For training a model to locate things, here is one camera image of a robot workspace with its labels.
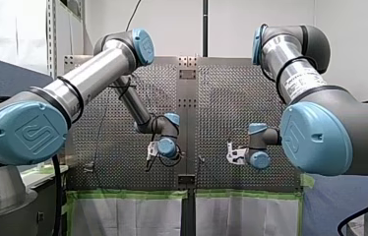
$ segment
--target blue joint cap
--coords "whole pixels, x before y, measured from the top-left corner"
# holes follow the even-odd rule
[[[251,155],[249,163],[256,169],[266,169],[270,167],[271,159],[266,152],[258,151]]]
[[[256,135],[264,132],[268,129],[268,125],[265,123],[251,123],[248,127],[248,135]]]
[[[143,66],[150,65],[154,59],[153,41],[150,35],[144,29],[133,29],[132,36],[139,61]]]
[[[175,113],[165,113],[163,114],[169,121],[171,121],[174,125],[180,125],[180,116]]]
[[[337,176],[352,162],[352,143],[338,118],[313,102],[298,102],[282,114],[282,147],[291,163],[313,174]]]
[[[261,28],[255,30],[254,45],[252,47],[252,64],[261,65]]]
[[[177,154],[177,146],[170,138],[162,138],[157,144],[158,152],[167,158],[174,158]]]
[[[53,106],[24,101],[0,109],[0,163],[36,164],[52,157],[68,133],[64,116]]]

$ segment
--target silver arm segment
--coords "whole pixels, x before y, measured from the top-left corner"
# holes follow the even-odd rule
[[[325,35],[313,27],[262,27],[256,36],[254,63],[271,73],[289,105],[279,127],[291,163],[328,176],[368,175],[368,103],[323,80],[330,58]]]
[[[24,165],[50,158],[63,146],[85,105],[109,85],[122,85],[124,75],[154,59],[153,43],[142,29],[107,35],[94,52],[91,60],[48,86],[31,88],[0,102],[0,163]],[[122,101],[140,127],[144,120],[155,119],[133,89],[126,88]],[[179,117],[165,114],[157,118],[158,129],[140,131],[161,134],[159,153],[173,158],[177,155]]]

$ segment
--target perforated metal panel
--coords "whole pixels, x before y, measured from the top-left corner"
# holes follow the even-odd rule
[[[248,59],[200,59],[198,70],[197,188],[298,191],[299,173],[281,147],[269,148],[272,164],[263,171],[225,158],[228,139],[235,146],[248,145],[250,123],[278,126],[283,105],[275,84]]]
[[[71,70],[89,58],[67,57],[66,68]],[[197,66],[192,65],[191,70],[196,70],[196,78],[180,78],[180,70],[189,68],[180,65],[183,59],[178,59],[156,58],[153,65],[136,72],[136,84],[150,112],[175,111],[181,116],[179,142],[186,152],[184,163],[166,168],[157,161],[152,171],[146,173],[151,135],[133,130],[130,114],[115,91],[107,89],[87,106],[75,129],[77,164],[70,170],[68,187],[171,190],[177,188],[180,172],[196,174],[199,189],[297,192],[299,173],[289,164],[281,147],[270,147],[272,166],[264,171],[232,165],[225,158],[227,139],[232,139],[236,146],[248,145],[250,123],[278,126],[283,105],[277,98],[275,84],[267,81],[249,59],[193,58]],[[95,172],[86,172],[85,167],[94,157]]]
[[[67,57],[66,65],[73,68],[89,58]],[[176,65],[155,62],[149,67],[140,68],[135,75],[138,94],[150,112],[163,114],[176,110]],[[97,138],[100,123],[101,131]],[[131,115],[113,88],[106,89],[94,99],[75,128],[77,164],[70,170],[68,187],[75,190],[175,189],[177,173],[174,168],[166,168],[157,160],[152,170],[145,172],[151,135],[138,134],[133,127]],[[94,172],[85,171],[92,161]]]

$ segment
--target logo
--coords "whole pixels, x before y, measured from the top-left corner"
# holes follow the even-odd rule
[[[284,134],[284,140],[293,153],[297,153],[300,149],[300,140],[304,140],[303,134],[294,122],[290,122],[288,130]]]
[[[33,154],[38,154],[57,140],[59,134],[46,116],[40,115],[17,129],[16,136]]]
[[[153,54],[153,43],[151,42],[151,39],[149,37],[146,37],[142,41],[142,46],[143,46],[144,50],[147,51],[147,53],[149,55]]]

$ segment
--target metal pole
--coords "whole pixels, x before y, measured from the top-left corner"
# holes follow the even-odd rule
[[[209,0],[203,0],[203,57],[208,57],[209,47]]]

